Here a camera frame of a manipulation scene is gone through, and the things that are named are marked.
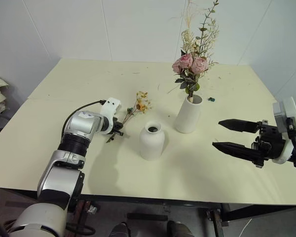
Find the floor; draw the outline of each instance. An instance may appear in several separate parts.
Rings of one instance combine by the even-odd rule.
[[[34,200],[0,189],[0,223],[17,218]],[[214,237],[212,222],[204,210],[186,206],[147,205],[138,203],[98,202],[100,209],[89,214],[86,224],[96,229],[94,236],[107,237],[117,223],[126,221],[132,237],[166,237],[166,222],[127,220],[127,213],[167,215],[169,220],[186,224],[195,237]],[[223,228],[225,237],[238,237],[248,220],[230,222]],[[241,237],[296,237],[296,210],[254,218]]]

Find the white vase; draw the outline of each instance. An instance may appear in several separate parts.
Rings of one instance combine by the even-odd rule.
[[[149,121],[140,132],[140,154],[147,160],[158,159],[163,150],[165,135],[161,124]]]
[[[193,95],[193,103],[185,98],[179,114],[174,122],[174,127],[181,133],[191,133],[196,129],[196,125],[201,112],[202,98]]]

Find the white wall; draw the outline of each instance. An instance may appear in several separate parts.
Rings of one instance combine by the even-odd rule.
[[[184,6],[185,0],[0,0],[0,77],[11,84],[11,112],[60,57],[173,62]],[[296,99],[296,0],[222,0],[215,14],[215,60],[250,64],[277,98]]]

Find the person's foot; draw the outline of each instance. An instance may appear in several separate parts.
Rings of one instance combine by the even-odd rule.
[[[168,221],[167,223],[168,237],[194,237],[189,228],[181,222]]]
[[[126,222],[121,222],[113,228],[109,237],[131,237],[130,229]]]

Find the silver robot arm segment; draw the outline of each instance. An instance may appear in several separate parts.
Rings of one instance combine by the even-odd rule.
[[[100,113],[77,111],[68,120],[64,135],[54,151],[37,187],[39,203],[19,216],[10,237],[62,237],[67,211],[81,193],[85,155],[95,133],[122,135],[122,124],[114,118],[120,101],[109,98]]]

